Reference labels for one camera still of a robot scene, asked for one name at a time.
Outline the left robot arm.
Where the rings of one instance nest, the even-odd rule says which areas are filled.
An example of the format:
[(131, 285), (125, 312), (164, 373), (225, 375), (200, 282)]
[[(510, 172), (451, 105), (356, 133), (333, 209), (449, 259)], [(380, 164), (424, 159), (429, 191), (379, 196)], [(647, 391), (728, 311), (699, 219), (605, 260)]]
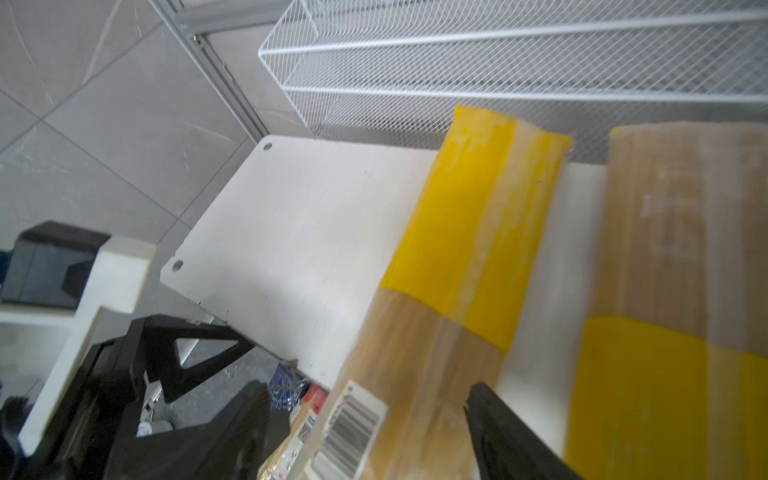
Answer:
[(267, 386), (248, 383), (212, 420), (140, 436), (147, 386), (174, 401), (252, 349), (220, 325), (168, 315), (91, 342), (108, 310), (132, 312), (155, 246), (47, 221), (1, 257), (1, 364), (40, 377), (35, 400), (1, 403), (5, 479), (252, 479), (270, 422)]

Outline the yellow-top spaghetti bag barcode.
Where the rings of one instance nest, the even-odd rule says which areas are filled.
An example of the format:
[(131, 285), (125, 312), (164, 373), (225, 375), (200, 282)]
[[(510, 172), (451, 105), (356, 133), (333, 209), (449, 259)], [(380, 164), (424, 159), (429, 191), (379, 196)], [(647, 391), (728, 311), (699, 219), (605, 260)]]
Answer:
[(572, 140), (459, 106), (296, 479), (474, 479), (464, 405), (515, 336)]

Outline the clear blue-end spaghetti bag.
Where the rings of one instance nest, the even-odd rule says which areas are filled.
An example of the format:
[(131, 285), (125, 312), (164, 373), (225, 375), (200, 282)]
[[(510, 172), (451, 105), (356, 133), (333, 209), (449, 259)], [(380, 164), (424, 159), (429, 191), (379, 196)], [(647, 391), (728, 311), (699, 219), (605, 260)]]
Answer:
[(290, 365), (279, 363), (268, 382), (274, 410), (292, 411), (311, 386), (311, 380)]

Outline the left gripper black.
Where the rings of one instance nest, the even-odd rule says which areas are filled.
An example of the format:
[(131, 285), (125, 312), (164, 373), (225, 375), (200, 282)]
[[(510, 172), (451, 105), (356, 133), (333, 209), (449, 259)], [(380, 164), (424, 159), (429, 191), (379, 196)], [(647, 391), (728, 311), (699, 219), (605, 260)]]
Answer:
[[(187, 364), (200, 343), (219, 352)], [(1, 407), (3, 479), (154, 479), (156, 441), (139, 434), (148, 380), (172, 403), (255, 347), (224, 325), (155, 314), (130, 323), (127, 334), (93, 346), (44, 428), (36, 451), (19, 438), (34, 404), (11, 396)]]

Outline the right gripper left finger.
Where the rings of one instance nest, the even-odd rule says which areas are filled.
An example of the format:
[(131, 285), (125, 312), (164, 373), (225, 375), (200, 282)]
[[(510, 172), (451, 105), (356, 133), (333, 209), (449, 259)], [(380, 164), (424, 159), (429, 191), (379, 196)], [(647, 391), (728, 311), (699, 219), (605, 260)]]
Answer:
[(256, 479), (270, 423), (267, 385), (248, 383), (208, 423), (118, 440), (105, 479)]

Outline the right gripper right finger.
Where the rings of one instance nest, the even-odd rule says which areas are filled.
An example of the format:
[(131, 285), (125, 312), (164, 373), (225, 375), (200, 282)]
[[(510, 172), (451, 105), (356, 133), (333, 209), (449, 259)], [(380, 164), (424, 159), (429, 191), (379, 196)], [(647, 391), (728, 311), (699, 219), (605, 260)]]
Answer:
[(482, 480), (579, 477), (487, 384), (471, 387), (464, 411)]

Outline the half yellow spaghetti bag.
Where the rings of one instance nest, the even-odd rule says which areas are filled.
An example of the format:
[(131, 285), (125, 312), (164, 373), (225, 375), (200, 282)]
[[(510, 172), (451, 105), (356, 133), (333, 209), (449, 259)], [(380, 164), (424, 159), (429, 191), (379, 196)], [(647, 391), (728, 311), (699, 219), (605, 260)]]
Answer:
[(610, 135), (566, 463), (585, 479), (767, 475), (767, 128)]

